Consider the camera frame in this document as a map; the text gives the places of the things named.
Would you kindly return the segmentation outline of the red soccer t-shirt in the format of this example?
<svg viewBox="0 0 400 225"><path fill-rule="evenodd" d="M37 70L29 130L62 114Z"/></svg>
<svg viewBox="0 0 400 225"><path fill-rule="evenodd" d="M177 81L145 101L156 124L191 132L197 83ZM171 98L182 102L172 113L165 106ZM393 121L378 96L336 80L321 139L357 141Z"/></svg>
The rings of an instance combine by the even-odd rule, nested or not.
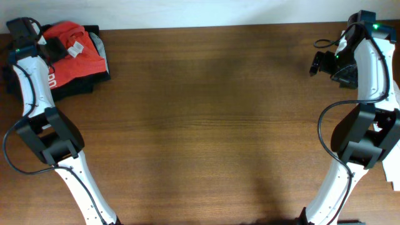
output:
<svg viewBox="0 0 400 225"><path fill-rule="evenodd" d="M66 55L52 64L51 89L65 88L73 81L95 84L110 79L106 59L100 55L84 26L71 21L59 22L46 28L44 38L59 40L66 50Z"/></svg>

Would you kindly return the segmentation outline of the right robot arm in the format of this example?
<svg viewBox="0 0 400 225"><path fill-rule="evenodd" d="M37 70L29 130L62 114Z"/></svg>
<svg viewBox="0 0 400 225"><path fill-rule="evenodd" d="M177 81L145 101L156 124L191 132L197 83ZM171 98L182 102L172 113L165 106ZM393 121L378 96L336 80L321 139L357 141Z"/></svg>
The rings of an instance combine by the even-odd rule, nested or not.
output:
<svg viewBox="0 0 400 225"><path fill-rule="evenodd" d="M339 215L360 179L375 164L394 157L399 150L399 104L393 79L396 30L376 21L375 12L351 15L336 41L327 40L318 51L309 73L330 75L340 87L357 90L356 100L332 103L320 114L317 135L323 140L322 121L332 108L354 104L354 109L335 127L330 145L322 147L332 157L317 196L302 209L295 224L339 224Z"/></svg>

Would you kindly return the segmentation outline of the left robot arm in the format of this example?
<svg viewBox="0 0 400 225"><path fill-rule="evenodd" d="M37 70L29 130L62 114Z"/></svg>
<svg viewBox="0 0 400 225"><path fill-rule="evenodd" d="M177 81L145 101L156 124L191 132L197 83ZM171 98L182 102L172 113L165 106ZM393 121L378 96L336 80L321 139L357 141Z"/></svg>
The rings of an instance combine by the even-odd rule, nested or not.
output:
<svg viewBox="0 0 400 225"><path fill-rule="evenodd" d="M34 174L58 173L86 224L120 224L89 171L79 129L55 106L49 85L49 75L55 72L53 63L77 56L83 47L73 44L66 49L59 38L46 38L41 25L30 17L10 20L6 26L13 44L7 64L19 81L23 100L22 117L10 131L16 131L34 155L47 165Z"/></svg>

